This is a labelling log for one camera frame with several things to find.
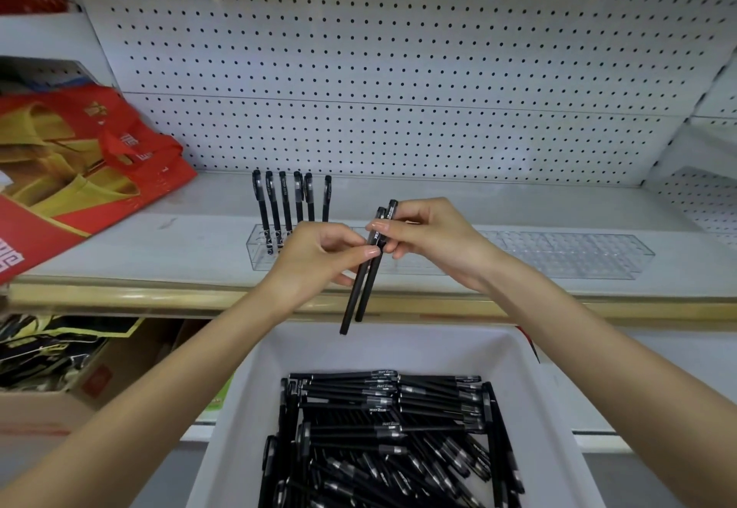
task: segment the hand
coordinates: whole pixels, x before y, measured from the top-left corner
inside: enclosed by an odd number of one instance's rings
[[[395,260],[421,254],[468,289],[488,294],[484,273],[505,253],[487,241],[447,198],[402,201],[393,221],[374,219],[366,229],[388,237]]]
[[[280,307],[291,312],[320,293],[329,282],[350,287],[343,274],[379,255],[376,246],[341,223],[301,222],[259,284]]]

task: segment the fingernail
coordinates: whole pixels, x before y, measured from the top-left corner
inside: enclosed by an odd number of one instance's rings
[[[367,230],[379,231],[379,233],[386,231],[389,228],[389,223],[386,221],[372,221],[366,225]]]

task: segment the person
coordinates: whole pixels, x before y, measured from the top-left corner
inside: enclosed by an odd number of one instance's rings
[[[422,254],[495,300],[688,506],[737,506],[734,403],[493,246],[445,198],[403,201],[367,229],[395,258]],[[345,225],[300,223],[253,291],[18,476],[0,506],[128,506],[253,346],[378,254]]]

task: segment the white plastic bin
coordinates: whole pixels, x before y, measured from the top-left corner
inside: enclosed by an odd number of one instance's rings
[[[396,369],[480,374],[494,386],[525,482],[525,508],[604,508],[591,473],[545,388],[521,332],[494,325],[285,322],[237,370],[187,508],[257,505],[266,436],[276,431],[279,379],[291,372]],[[492,490],[479,500],[492,506]]]

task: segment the forearm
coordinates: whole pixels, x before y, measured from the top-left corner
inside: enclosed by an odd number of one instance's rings
[[[536,270],[496,257],[489,295],[692,506],[737,504],[737,406]]]
[[[288,313],[256,289],[0,492],[0,506],[128,506],[253,346]]]

